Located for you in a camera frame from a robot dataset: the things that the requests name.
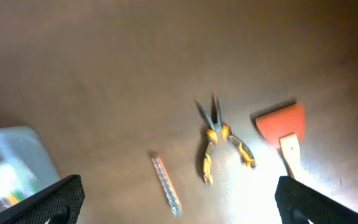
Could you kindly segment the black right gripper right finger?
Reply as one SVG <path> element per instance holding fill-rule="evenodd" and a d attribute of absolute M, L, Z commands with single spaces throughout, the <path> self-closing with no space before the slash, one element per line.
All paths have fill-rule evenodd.
<path fill-rule="evenodd" d="M 281 176 L 275 201 L 283 223 L 358 224 L 358 213 L 305 184 Z"/>

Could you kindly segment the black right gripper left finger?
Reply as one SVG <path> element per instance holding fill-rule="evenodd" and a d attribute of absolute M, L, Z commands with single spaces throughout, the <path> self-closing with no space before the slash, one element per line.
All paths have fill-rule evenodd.
<path fill-rule="evenodd" d="M 69 175 L 0 212 L 0 224 L 76 224 L 85 191 L 81 176 Z"/>

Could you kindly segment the clear case of coloured plugs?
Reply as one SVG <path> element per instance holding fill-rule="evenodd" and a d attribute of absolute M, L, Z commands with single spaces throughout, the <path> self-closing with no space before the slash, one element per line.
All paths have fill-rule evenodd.
<path fill-rule="evenodd" d="M 0 162 L 0 202 L 11 207 L 39 191 L 38 179 L 23 163 Z"/>

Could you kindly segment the orange socket bit rail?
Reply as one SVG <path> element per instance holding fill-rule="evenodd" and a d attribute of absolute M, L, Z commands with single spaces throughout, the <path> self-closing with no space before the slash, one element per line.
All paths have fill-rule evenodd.
<path fill-rule="evenodd" d="M 181 202 L 178 198 L 178 195 L 175 191 L 175 188 L 170 180 L 169 174 L 165 168 L 165 165 L 158 154 L 152 154 L 151 157 L 152 164 L 158 175 L 160 184 L 163 188 L 167 203 L 170 206 L 170 209 L 174 217 L 180 217 L 183 214 L 183 208 Z"/>

